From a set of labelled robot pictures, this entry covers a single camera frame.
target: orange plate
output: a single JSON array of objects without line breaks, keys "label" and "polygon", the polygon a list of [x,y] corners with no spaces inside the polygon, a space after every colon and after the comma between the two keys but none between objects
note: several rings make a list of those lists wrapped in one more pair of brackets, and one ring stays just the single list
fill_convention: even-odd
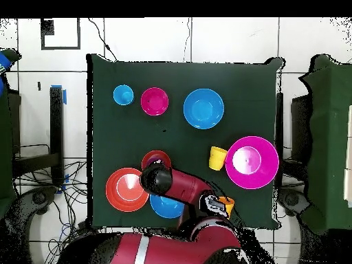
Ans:
[{"label": "orange plate", "polygon": [[[138,183],[136,183],[134,175],[138,176]],[[141,172],[137,169],[121,168],[109,177],[105,191],[107,200],[114,208],[122,212],[134,212],[146,203],[149,194],[143,190],[139,183],[140,175]]]}]

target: red plate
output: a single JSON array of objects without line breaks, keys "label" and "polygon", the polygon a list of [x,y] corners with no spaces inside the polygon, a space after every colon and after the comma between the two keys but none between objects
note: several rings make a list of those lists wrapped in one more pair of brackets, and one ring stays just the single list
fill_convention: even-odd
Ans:
[{"label": "red plate", "polygon": [[107,180],[106,195],[109,203],[122,212],[139,210],[149,194],[140,185],[141,172],[134,168],[122,168]]},{"label": "red plate", "polygon": [[142,169],[146,168],[150,163],[154,162],[155,160],[162,160],[165,163],[165,166],[171,167],[171,160],[170,157],[167,156],[166,153],[159,150],[153,150],[147,153],[142,160]]}]

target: orange cup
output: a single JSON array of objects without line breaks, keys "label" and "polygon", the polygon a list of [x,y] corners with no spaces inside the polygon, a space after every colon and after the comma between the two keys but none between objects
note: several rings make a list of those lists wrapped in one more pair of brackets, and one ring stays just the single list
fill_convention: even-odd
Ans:
[{"label": "orange cup", "polygon": [[225,204],[226,207],[226,212],[228,214],[228,219],[230,218],[232,209],[234,207],[234,200],[232,198],[227,198],[226,197],[219,197],[219,202]]}]

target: green cloth panel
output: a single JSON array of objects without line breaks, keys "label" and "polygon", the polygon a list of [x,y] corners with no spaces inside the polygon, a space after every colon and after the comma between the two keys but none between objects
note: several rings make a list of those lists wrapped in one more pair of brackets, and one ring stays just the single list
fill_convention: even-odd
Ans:
[{"label": "green cloth panel", "polygon": [[[208,160],[211,146],[229,149],[247,135],[274,142],[276,72],[283,65],[281,58],[258,65],[112,63],[97,55],[91,58],[94,226],[177,225],[178,219],[163,219],[155,214],[149,201],[138,211],[120,212],[105,195],[105,184],[113,172],[124,167],[141,170],[145,154],[162,150],[176,169],[217,183],[235,200],[236,210],[247,227],[278,227],[272,219],[272,183],[258,190],[242,189],[231,182],[225,168],[209,169]],[[113,90],[123,84],[134,92],[135,100],[128,106],[113,100]],[[160,87],[168,94],[169,106],[161,116],[146,115],[140,106],[140,96],[149,87]],[[198,88],[213,89],[223,98],[225,113],[212,129],[196,129],[184,118],[184,100]]]},{"label": "green cloth panel", "polygon": [[[9,61],[16,62],[20,59],[12,49],[1,50],[1,53]],[[8,103],[8,84],[4,76],[0,76],[3,81],[3,93],[0,95],[0,219],[6,213],[10,204],[16,198],[12,185],[12,123],[10,108]]]},{"label": "green cloth panel", "polygon": [[327,55],[320,55],[315,59],[313,72],[302,79],[313,98],[313,148],[307,194],[313,205],[302,213],[301,219],[316,234],[328,229],[351,229],[352,209],[343,193],[352,66],[339,65]]}]

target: cup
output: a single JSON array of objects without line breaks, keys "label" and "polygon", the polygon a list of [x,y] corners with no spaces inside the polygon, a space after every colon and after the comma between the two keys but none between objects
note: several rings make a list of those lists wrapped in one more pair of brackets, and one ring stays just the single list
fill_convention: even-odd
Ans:
[{"label": "cup", "polygon": [[219,171],[225,163],[225,158],[228,152],[223,148],[212,146],[210,149],[209,168]]},{"label": "cup", "polygon": [[232,209],[234,207],[234,200],[229,197],[227,199],[226,197],[219,197],[219,202],[225,204],[226,212],[228,214],[228,219],[229,219]]},{"label": "cup", "polygon": [[120,85],[113,91],[113,99],[118,105],[129,105],[133,102],[133,91],[127,85]]}]

